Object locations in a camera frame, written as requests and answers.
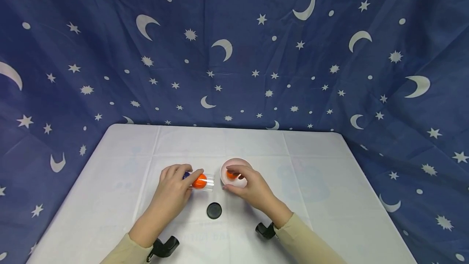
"person's right hand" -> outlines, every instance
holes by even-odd
[[[281,228],[293,215],[293,212],[279,200],[262,175],[252,167],[246,165],[229,165],[226,169],[234,174],[241,174],[248,181],[246,187],[235,187],[227,184],[224,190],[234,193],[238,197],[246,200],[251,206],[265,213],[275,224]]]

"clear plastic cup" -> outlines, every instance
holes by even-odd
[[[190,174],[191,174],[190,172],[185,172],[182,179],[184,180]],[[215,176],[212,174],[201,174],[192,184],[192,188],[196,190],[208,191],[208,192],[212,192],[214,186],[215,186]]]

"black mount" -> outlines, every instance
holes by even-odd
[[[148,254],[147,263],[151,261],[154,255],[160,258],[167,258],[171,256],[171,254],[173,254],[178,246],[179,241],[173,236],[171,236],[164,244],[160,239],[156,239],[156,241],[153,243],[153,249]]]
[[[269,227],[265,227],[262,222],[259,223],[256,227],[256,232],[259,233],[266,240],[272,239],[272,237],[275,236],[274,222],[272,222]]]

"person's left hand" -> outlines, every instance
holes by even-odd
[[[184,180],[185,172],[191,172],[189,164],[176,164],[164,168],[160,183],[144,214],[129,232],[130,238],[144,248],[152,246],[163,229],[181,213],[192,192],[192,183],[204,170],[197,169]]]

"starry fabric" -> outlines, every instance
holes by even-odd
[[[417,262],[469,261],[469,0],[0,10],[2,264],[27,261],[124,122],[339,132]]]

